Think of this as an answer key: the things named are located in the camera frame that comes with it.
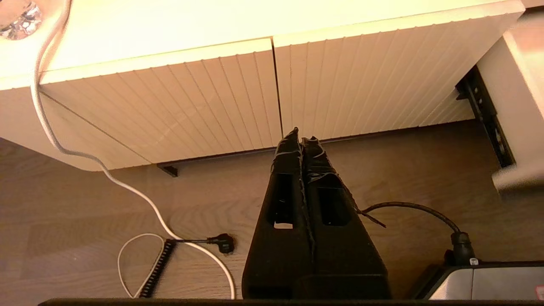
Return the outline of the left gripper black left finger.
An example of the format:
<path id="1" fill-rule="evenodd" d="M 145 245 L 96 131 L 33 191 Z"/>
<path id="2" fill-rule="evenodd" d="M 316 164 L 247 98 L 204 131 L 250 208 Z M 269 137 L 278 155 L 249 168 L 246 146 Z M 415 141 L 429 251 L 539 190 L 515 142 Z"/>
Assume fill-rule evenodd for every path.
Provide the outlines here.
<path id="1" fill-rule="evenodd" d="M 267 190 L 242 276 L 246 300 L 289 300 L 312 271 L 312 235 L 302 177 L 298 128 L 277 145 Z"/>

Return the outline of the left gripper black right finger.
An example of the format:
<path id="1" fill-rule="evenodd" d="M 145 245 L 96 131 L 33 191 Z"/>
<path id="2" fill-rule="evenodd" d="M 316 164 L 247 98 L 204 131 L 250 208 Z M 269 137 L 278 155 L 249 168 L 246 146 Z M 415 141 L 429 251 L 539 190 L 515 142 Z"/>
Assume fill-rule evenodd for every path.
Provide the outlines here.
<path id="1" fill-rule="evenodd" d="M 303 138 L 303 175 L 311 220 L 313 300 L 389 300 L 388 271 L 357 213 L 351 192 L 317 138 Z"/>

